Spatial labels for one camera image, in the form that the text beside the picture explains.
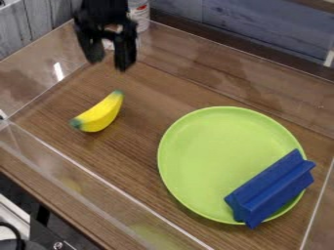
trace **wall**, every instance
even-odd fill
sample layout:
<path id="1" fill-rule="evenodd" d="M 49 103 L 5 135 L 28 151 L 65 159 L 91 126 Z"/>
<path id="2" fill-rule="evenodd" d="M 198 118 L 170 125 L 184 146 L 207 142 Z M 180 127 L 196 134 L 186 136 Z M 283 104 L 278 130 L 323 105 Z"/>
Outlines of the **wall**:
<path id="1" fill-rule="evenodd" d="M 63 24 L 81 0 L 5 0 L 0 7 L 0 60 Z"/>
<path id="2" fill-rule="evenodd" d="M 67 21 L 83 0 L 5 0 L 0 60 Z M 334 14 L 286 0 L 151 0 L 154 8 L 322 63 Z"/>
<path id="3" fill-rule="evenodd" d="M 334 14 L 284 0 L 151 0 L 152 7 L 322 62 Z"/>

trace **transparent enclosure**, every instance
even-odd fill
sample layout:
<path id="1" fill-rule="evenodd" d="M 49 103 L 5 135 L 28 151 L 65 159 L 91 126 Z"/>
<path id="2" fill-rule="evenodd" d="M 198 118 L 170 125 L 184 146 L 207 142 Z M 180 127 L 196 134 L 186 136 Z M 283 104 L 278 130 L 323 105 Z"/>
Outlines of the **transparent enclosure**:
<path id="1" fill-rule="evenodd" d="M 112 62 L 111 50 L 85 62 L 71 22 L 0 62 L 1 171 L 105 248 L 299 249 L 333 159 L 333 82 L 155 22 L 138 64 L 120 73 Z M 126 101 L 112 126 L 73 130 L 71 118 L 115 89 Z M 318 165 L 302 202 L 256 230 L 195 215 L 159 177 L 166 130 L 215 105 L 271 116 Z"/>

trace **banana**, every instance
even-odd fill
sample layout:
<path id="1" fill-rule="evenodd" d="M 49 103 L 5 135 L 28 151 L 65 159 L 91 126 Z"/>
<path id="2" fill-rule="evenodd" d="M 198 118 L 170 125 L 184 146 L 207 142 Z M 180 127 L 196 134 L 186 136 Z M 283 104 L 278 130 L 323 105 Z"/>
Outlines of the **banana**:
<path id="1" fill-rule="evenodd" d="M 71 120 L 71 126 L 84 132 L 105 129 L 119 114 L 123 99 L 123 92 L 113 91 L 97 105 Z"/>

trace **black cable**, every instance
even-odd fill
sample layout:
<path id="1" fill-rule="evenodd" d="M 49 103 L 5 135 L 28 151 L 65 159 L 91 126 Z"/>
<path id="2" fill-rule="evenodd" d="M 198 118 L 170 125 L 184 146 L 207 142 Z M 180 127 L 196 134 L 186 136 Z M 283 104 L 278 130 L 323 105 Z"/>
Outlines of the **black cable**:
<path id="1" fill-rule="evenodd" d="M 16 250 L 24 250 L 24 243 L 23 243 L 23 240 L 21 240 L 21 235 L 19 233 L 19 230 L 15 228 L 13 225 L 8 224 L 8 223 L 3 223 L 0 222 L 0 227 L 5 227 L 8 228 L 16 235 Z"/>

